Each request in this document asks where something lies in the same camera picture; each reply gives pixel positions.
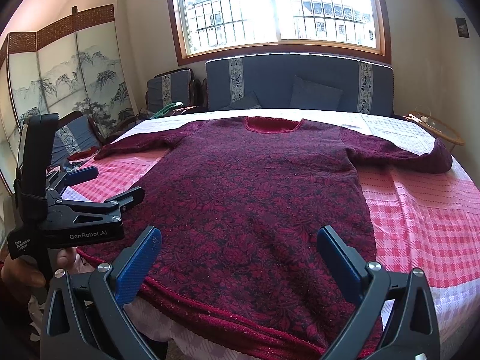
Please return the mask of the person's left hand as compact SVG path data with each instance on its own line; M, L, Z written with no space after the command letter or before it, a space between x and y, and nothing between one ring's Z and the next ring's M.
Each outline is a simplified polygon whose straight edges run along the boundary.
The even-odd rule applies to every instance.
M77 249L60 250L56 257L56 266L67 269L73 267L77 257ZM46 285L42 273L21 258L11 259L7 256L1 268L1 282L14 297L29 297L32 289L41 289Z

